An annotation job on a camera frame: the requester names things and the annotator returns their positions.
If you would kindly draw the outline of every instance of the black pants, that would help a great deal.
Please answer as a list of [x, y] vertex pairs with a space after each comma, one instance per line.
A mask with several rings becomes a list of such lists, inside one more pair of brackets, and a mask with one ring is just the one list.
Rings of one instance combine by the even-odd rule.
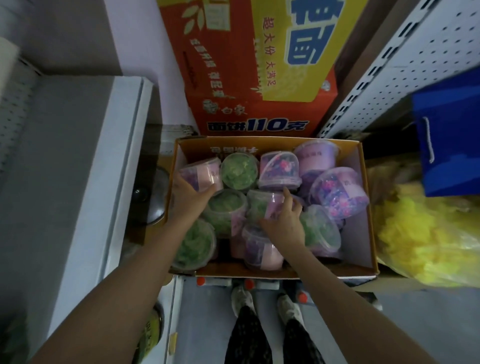
[[[297, 320], [285, 327], [284, 364], [325, 364], [310, 335]], [[271, 364], [272, 350], [260, 320], [251, 308], [244, 306], [228, 342], [226, 364]]]

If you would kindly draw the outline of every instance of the orange cardboard box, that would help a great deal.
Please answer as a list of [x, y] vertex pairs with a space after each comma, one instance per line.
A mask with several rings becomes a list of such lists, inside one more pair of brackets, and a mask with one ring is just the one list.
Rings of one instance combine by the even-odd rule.
[[193, 96], [187, 101], [201, 135], [311, 137], [337, 96], [333, 69], [312, 102], [258, 101]]
[[190, 96], [312, 102], [367, 0], [157, 0]]
[[[312, 139], [288, 138], [278, 136], [204, 136], [177, 139], [175, 142], [173, 163], [170, 176], [173, 172], [188, 163], [202, 159], [220, 157], [222, 160], [228, 153], [235, 150], [247, 151], [259, 158], [262, 154], [275, 150], [293, 150], [297, 146]], [[330, 140], [340, 151], [337, 156], [337, 165], [353, 168], [360, 176], [363, 188], [368, 191], [365, 161], [362, 145], [353, 140]], [[167, 206], [171, 198], [172, 179], [167, 195]], [[340, 279], [369, 280], [378, 274], [373, 237], [372, 213], [370, 207], [361, 213], [347, 219], [341, 233], [342, 252], [344, 262], [341, 264], [326, 264], [326, 266]], [[232, 278], [260, 278], [260, 279], [298, 279], [295, 271], [287, 264], [278, 271], [250, 270], [242, 260], [231, 258], [228, 253], [228, 240], [218, 240], [220, 255], [218, 259], [210, 261], [205, 267], [195, 272], [172, 270], [171, 273], [196, 275], [199, 277], [232, 277]]]

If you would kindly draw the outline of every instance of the hand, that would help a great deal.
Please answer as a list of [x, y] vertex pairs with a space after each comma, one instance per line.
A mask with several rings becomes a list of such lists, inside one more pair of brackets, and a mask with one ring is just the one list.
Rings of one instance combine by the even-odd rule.
[[300, 222], [302, 206], [294, 201], [286, 187], [283, 188], [285, 200], [278, 220], [261, 219], [260, 226], [267, 233], [270, 241], [282, 253], [295, 245], [305, 246], [305, 231]]
[[193, 187], [185, 181], [180, 173], [173, 175], [172, 186], [172, 209], [169, 212], [171, 218], [184, 223], [188, 229], [200, 214], [205, 210], [208, 200], [216, 191], [216, 186], [212, 184], [206, 191], [196, 192]]

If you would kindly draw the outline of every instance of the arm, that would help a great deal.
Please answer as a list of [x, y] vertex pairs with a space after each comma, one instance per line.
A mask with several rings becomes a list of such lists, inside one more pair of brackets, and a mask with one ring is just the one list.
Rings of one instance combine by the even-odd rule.
[[301, 206], [288, 190], [278, 220], [261, 220], [304, 283], [348, 363], [434, 363], [407, 334], [334, 276], [305, 247]]
[[172, 191], [172, 217], [154, 241], [96, 286], [39, 349], [31, 364], [132, 362], [178, 247], [215, 187], [199, 194], [176, 175]]

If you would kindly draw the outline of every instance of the white sneaker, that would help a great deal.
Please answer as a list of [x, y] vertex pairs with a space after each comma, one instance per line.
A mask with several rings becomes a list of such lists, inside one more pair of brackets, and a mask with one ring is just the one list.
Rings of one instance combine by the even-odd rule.
[[305, 327], [300, 307], [297, 303], [293, 303], [290, 297], [288, 297], [286, 294], [281, 294], [278, 297], [276, 307], [278, 314], [285, 325], [289, 320], [294, 319], [300, 322], [303, 327]]
[[237, 286], [232, 290], [232, 308], [236, 317], [239, 316], [240, 309], [243, 306], [250, 307], [253, 312], [257, 314], [255, 307], [253, 306], [252, 294], [244, 290], [243, 286]]

